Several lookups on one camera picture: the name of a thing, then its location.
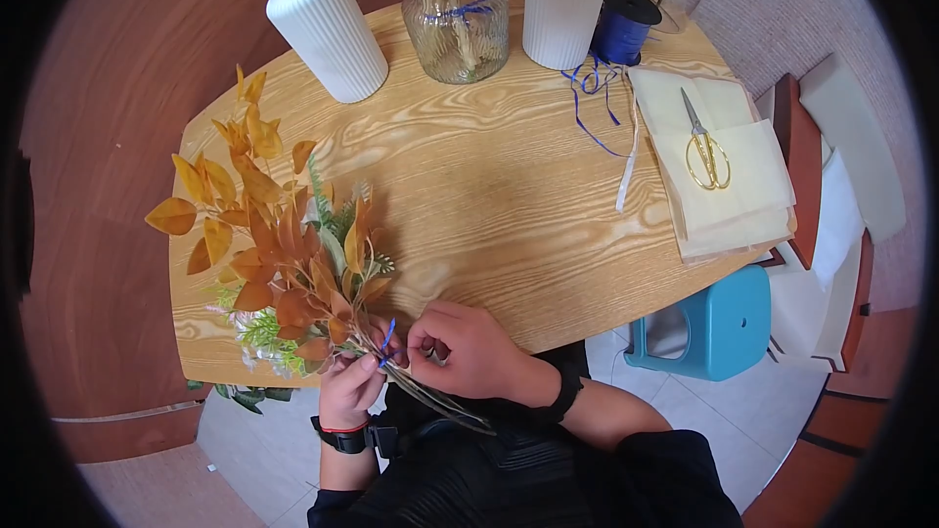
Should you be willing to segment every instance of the white tile floor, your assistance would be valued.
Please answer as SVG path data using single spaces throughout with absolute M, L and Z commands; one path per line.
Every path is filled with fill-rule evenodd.
M 730 380 L 711 382 L 632 368 L 622 329 L 587 339 L 591 376 L 649 401 L 675 428 L 707 437 L 721 484 L 743 512 L 772 478 L 811 412 L 826 375 L 764 358 Z M 315 388 L 289 403 L 265 401 L 264 417 L 209 395 L 197 442 L 245 503 L 273 528 L 306 526 L 316 499 L 319 440 L 310 417 Z M 383 396 L 373 410 L 384 408 Z M 380 460 L 382 469 L 386 462 Z

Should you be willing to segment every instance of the blue ribbon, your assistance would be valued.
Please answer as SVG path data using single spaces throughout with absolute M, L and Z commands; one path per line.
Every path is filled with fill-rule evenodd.
M 485 5 L 479 6 L 480 4 L 483 4 L 484 2 L 487 2 L 487 1 L 489 0 L 474 0 L 473 2 L 468 2 L 461 7 L 457 7 L 455 9 L 445 11 L 443 13 L 440 13 L 439 15 L 424 15 L 424 18 L 426 21 L 439 21 L 445 18 L 459 17 L 463 19 L 463 22 L 466 23 L 466 26 L 468 27 L 470 25 L 470 22 L 467 20 L 467 13 L 492 13 L 493 12 L 491 6 L 485 6 Z
M 591 139 L 596 141 L 596 144 L 599 145 L 610 155 L 616 155 L 616 157 L 629 157 L 628 155 L 617 154 L 615 151 L 611 150 L 609 147 L 605 146 L 603 141 L 596 138 L 593 133 L 591 133 L 584 123 L 581 121 L 581 100 L 578 98 L 578 89 L 577 85 L 581 86 L 583 92 L 587 95 L 595 94 L 600 91 L 601 88 L 604 90 L 604 98 L 606 100 L 606 113 L 609 114 L 609 118 L 613 120 L 613 124 L 619 126 L 620 122 L 617 120 L 616 116 L 613 115 L 613 111 L 609 109 L 609 80 L 619 76 L 623 71 L 623 66 L 610 67 L 603 60 L 597 57 L 596 52 L 592 49 L 589 53 L 593 57 L 593 71 L 589 72 L 586 76 L 578 82 L 578 73 L 581 71 L 583 64 L 574 68 L 574 71 L 568 74 L 567 72 L 561 71 L 560 74 L 571 80 L 571 92 L 574 93 L 574 118 L 578 122 L 578 126 L 583 129 L 583 132 L 590 136 Z M 600 81 L 600 69 L 599 66 L 606 68 L 606 74 L 603 78 L 603 81 Z M 593 88 L 587 88 L 588 81 L 593 78 Z
M 404 351 L 404 349 L 398 349 L 392 354 L 385 354 L 385 349 L 388 347 L 388 343 L 392 340 L 392 334 L 394 333 L 394 319 L 392 319 L 391 324 L 388 325 L 388 334 L 385 334 L 385 341 L 381 344 L 381 354 L 383 355 L 381 361 L 379 361 L 379 367 L 385 367 L 385 364 L 388 363 L 395 355 Z

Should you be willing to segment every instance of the person's left hand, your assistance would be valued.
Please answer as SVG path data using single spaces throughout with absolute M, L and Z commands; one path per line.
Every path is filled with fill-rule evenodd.
M 389 323 L 375 316 L 369 320 L 373 325 L 372 341 L 381 346 L 388 334 Z M 394 352 L 401 346 L 401 339 L 392 334 L 386 352 Z M 394 361 L 407 367 L 407 357 L 403 352 L 396 355 Z M 359 358 L 349 352 L 338 355 L 320 380 L 319 424 L 332 430 L 348 430 L 365 424 L 369 417 L 368 409 L 379 397 L 384 383 L 385 371 L 379 369 L 379 359 L 373 354 Z

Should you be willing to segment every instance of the blue plastic stool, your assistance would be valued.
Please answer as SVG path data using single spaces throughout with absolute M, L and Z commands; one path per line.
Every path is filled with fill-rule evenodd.
M 646 350 L 645 319 L 632 323 L 633 353 L 623 353 L 637 368 L 668 371 L 701 380 L 723 381 L 750 369 L 769 345 L 769 277 L 758 265 L 721 279 L 676 306 L 685 315 L 688 342 L 677 359 Z

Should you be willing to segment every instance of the hand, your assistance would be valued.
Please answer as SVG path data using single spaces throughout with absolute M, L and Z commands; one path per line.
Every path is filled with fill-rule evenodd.
M 382 345 L 388 334 L 388 321 L 372 316 L 372 341 Z M 396 334 L 388 343 L 386 352 L 401 348 Z M 405 353 L 394 358 L 395 363 L 407 367 Z M 323 374 L 319 390 L 319 423 L 323 428 L 346 430 L 368 421 L 368 409 L 375 403 L 385 383 L 385 371 L 379 369 L 379 359 L 366 354 L 358 359 L 350 352 L 336 357 L 329 371 Z
M 422 350 L 442 345 L 441 367 Z M 414 379 L 447 394 L 503 397 L 529 407 L 547 406 L 560 393 L 553 366 L 525 355 L 486 310 L 434 300 L 407 334 L 407 356 Z

